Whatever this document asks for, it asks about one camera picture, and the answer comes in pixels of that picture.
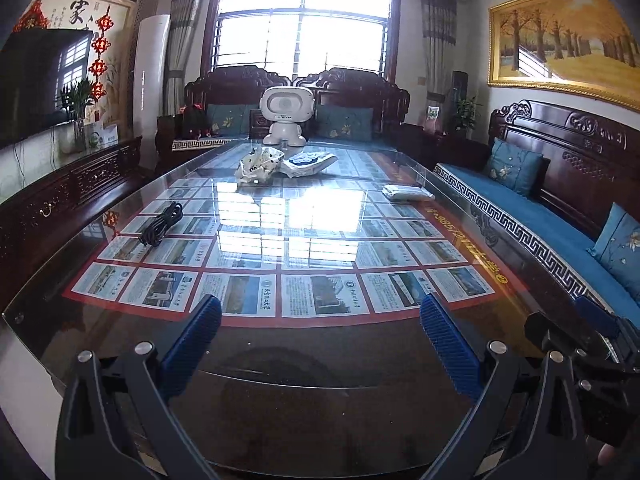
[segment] wall mural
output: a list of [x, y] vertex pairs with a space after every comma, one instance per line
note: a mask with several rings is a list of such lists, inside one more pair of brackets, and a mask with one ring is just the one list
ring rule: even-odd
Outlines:
[[[39, 8], [47, 20], [47, 28], [80, 28], [94, 33], [92, 42], [100, 38], [100, 28], [96, 23], [107, 13], [113, 26], [104, 33], [104, 38], [110, 45], [102, 54], [102, 60], [107, 70], [100, 76], [104, 87], [104, 97], [94, 106], [86, 108], [86, 118], [93, 120], [94, 112], [98, 110], [104, 124], [120, 120], [126, 124], [127, 104], [120, 101], [120, 96], [127, 95], [126, 67], [129, 61], [129, 43], [131, 41], [133, 7], [135, 2], [130, 0], [39, 0]], [[38, 0], [32, 0], [23, 19]], [[90, 50], [89, 63], [97, 59], [98, 53]], [[86, 74], [91, 81], [94, 76]]]
[[640, 111], [640, 49], [609, 0], [513, 0], [489, 9], [490, 86], [582, 94]]

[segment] potted plant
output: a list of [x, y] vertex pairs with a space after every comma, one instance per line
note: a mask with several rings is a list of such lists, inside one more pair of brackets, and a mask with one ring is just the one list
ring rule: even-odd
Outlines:
[[466, 137], [469, 130], [476, 127], [476, 98], [459, 99], [456, 103], [454, 115], [454, 132], [456, 135]]
[[86, 149], [84, 140], [84, 113], [88, 106], [94, 104], [91, 97], [91, 83], [85, 77], [65, 85], [60, 90], [60, 102], [66, 110], [66, 116], [74, 124], [74, 152]]

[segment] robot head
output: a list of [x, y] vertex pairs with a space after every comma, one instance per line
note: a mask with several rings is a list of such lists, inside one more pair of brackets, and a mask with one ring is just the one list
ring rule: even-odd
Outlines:
[[314, 95], [308, 88], [274, 86], [260, 99], [265, 119], [277, 123], [303, 123], [314, 114]]

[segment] chinese character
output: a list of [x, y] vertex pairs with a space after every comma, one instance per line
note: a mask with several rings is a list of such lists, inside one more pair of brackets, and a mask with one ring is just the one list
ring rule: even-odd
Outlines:
[[75, 25], [77, 22], [84, 23], [80, 14], [84, 12], [84, 7], [88, 6], [89, 2], [87, 0], [74, 0], [69, 5], [69, 9], [73, 11], [71, 18], [69, 19], [69, 23], [71, 25]]

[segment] blue pillow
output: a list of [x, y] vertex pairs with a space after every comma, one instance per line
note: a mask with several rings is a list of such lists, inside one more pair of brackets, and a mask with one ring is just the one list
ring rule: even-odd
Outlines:
[[542, 153], [523, 150], [495, 139], [484, 172], [489, 178], [513, 189], [517, 194], [528, 196], [538, 176], [542, 158]]
[[208, 105], [207, 119], [212, 134], [240, 136], [249, 133], [249, 110], [257, 105]]
[[587, 252], [640, 302], [640, 222], [614, 203], [593, 249]]
[[318, 136], [369, 142], [372, 134], [373, 108], [316, 106]]

